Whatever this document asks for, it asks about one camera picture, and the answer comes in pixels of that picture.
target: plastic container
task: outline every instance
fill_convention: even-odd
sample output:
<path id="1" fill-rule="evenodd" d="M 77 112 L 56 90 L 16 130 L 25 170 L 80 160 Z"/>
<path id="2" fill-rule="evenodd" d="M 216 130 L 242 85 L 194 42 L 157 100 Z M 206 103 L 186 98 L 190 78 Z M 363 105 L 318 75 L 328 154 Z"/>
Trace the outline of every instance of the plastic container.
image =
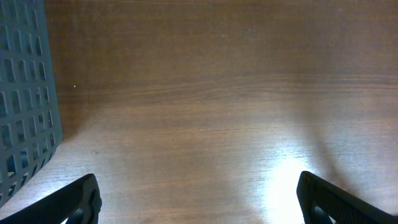
<path id="1" fill-rule="evenodd" d="M 62 138 L 43 0 L 0 0 L 0 207 Z"/>

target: brown wooden tabletop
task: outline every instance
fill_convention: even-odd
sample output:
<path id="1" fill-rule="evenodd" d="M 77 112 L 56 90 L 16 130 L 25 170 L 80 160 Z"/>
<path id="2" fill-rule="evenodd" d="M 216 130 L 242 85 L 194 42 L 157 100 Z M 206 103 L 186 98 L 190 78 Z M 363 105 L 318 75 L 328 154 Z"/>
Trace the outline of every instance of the brown wooden tabletop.
<path id="1" fill-rule="evenodd" d="M 303 170 L 398 213 L 397 1 L 46 13 L 63 142 L 1 218 L 94 173 L 99 223 L 303 223 Z"/>

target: plastic basket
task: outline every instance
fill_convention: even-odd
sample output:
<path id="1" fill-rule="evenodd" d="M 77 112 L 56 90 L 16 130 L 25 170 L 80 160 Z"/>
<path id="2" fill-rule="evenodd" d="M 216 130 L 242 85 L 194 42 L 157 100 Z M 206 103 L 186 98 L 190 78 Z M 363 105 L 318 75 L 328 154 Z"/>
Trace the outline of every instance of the plastic basket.
<path id="1" fill-rule="evenodd" d="M 43 0 L 0 0 L 0 132 L 2 207 L 62 138 Z"/>

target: wooden surface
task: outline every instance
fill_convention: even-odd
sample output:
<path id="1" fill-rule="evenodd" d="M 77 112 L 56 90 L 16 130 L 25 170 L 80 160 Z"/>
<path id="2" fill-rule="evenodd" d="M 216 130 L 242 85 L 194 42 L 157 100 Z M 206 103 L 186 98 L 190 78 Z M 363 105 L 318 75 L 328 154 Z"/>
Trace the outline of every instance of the wooden surface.
<path id="1" fill-rule="evenodd" d="M 302 170 L 397 214 L 397 1 L 46 10 L 64 139 L 1 217 L 92 172 L 100 223 L 302 223 Z"/>

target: lattice pattern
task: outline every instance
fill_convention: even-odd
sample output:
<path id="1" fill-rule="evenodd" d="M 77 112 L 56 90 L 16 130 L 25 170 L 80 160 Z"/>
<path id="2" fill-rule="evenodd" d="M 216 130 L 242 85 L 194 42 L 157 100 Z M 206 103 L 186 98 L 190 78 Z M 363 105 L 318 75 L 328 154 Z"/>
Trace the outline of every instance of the lattice pattern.
<path id="1" fill-rule="evenodd" d="M 43 1 L 0 0 L 0 207 L 62 138 Z"/>

